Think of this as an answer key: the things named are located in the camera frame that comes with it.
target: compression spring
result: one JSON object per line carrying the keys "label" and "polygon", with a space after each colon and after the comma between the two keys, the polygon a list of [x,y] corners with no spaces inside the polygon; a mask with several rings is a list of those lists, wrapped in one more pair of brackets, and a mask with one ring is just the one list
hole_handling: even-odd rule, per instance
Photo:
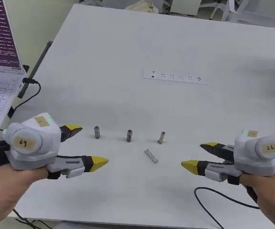
{"label": "compression spring", "polygon": [[149,149],[145,149],[144,153],[148,156],[148,158],[152,161],[153,164],[156,164],[159,161]]}
{"label": "compression spring", "polygon": [[131,139],[132,139],[132,130],[128,130],[128,131],[127,131],[127,138],[126,138],[126,141],[127,141],[127,142],[131,142]]}
{"label": "compression spring", "polygon": [[99,126],[94,127],[94,133],[95,133],[95,138],[99,139],[100,138]]}

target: table surface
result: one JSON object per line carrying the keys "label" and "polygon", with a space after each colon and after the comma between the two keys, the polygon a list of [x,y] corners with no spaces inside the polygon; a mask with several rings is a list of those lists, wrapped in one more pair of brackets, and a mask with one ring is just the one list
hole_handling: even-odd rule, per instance
{"label": "table surface", "polygon": [[[143,70],[201,76],[209,85],[146,80]],[[195,176],[180,162],[221,161],[199,144],[232,144],[244,129],[275,134],[275,29],[74,5],[35,79],[41,93],[13,121],[49,112],[59,125],[81,125],[59,154],[110,161],[92,174],[35,183],[17,205],[24,217],[215,228],[196,187],[254,204],[243,187]],[[258,210],[199,195],[226,228],[275,228]]]}

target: power outlet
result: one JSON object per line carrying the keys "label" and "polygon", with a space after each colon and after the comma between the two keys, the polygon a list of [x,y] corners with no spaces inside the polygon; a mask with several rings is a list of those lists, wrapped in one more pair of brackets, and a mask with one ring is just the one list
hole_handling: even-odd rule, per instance
{"label": "power outlet", "polygon": [[153,79],[153,80],[165,80],[165,81],[174,81],[181,83],[197,83],[208,85],[207,82],[202,77],[193,77],[193,76],[185,76],[183,74],[175,74],[175,73],[163,73],[159,71],[144,71],[143,72],[144,79]]}

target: floor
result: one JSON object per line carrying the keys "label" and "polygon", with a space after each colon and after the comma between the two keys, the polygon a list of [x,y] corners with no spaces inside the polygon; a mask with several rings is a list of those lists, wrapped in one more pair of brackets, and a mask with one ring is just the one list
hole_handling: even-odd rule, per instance
{"label": "floor", "polygon": [[[49,40],[54,40],[64,19],[73,4],[79,0],[5,0],[13,32],[18,45],[23,64],[31,69],[38,61],[43,49]],[[208,19],[212,12],[211,8],[202,8],[198,18]],[[222,16],[219,10],[214,20],[220,20]],[[54,227],[57,222],[46,223]],[[5,219],[0,223],[0,229],[27,229],[14,219]]]}

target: yellow fingertip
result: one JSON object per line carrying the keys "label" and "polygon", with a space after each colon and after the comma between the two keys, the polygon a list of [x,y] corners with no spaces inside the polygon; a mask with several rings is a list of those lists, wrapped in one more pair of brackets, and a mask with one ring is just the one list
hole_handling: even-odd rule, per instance
{"label": "yellow fingertip", "polygon": [[92,156],[92,160],[94,164],[90,169],[90,172],[94,172],[95,170],[98,170],[99,168],[107,164],[109,161],[107,158],[104,158],[101,156]]}
{"label": "yellow fingertip", "polygon": [[198,165],[199,161],[191,160],[191,161],[182,161],[181,165],[186,168],[188,171],[190,171],[192,174],[198,175]]}
{"label": "yellow fingertip", "polygon": [[209,146],[215,146],[215,145],[217,145],[217,144],[219,144],[219,143],[217,143],[217,142],[202,143],[202,145],[209,145]]}
{"label": "yellow fingertip", "polygon": [[70,124],[66,124],[65,126],[66,126],[67,128],[69,128],[70,130],[82,129],[82,127],[79,126],[79,125],[70,125]]}

